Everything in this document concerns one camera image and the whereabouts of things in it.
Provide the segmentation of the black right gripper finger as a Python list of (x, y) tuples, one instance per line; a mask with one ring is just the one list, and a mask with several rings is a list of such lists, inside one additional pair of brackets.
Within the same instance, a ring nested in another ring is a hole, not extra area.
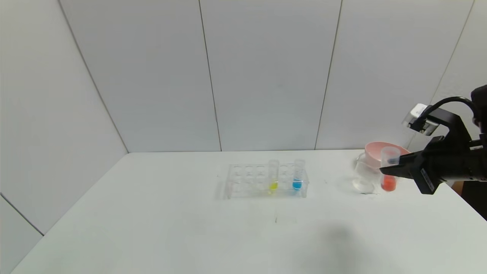
[(380, 172), (383, 175), (390, 175), (406, 179), (415, 179), (414, 173), (417, 172), (417, 169), (418, 166), (414, 163), (406, 163), (379, 168)]
[(387, 159), (388, 166), (405, 165), (407, 163), (414, 162), (416, 156), (419, 153), (409, 153), (404, 155), (393, 155)]

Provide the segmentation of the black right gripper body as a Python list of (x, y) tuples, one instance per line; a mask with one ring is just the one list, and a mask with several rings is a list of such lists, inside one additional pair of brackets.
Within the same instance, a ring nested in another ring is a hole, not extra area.
[(419, 184), (423, 194), (434, 194), (440, 184), (446, 182), (464, 182), (473, 176), (466, 167), (465, 154), (471, 151), (471, 140), (445, 142), (445, 136), (433, 137), (419, 152)]

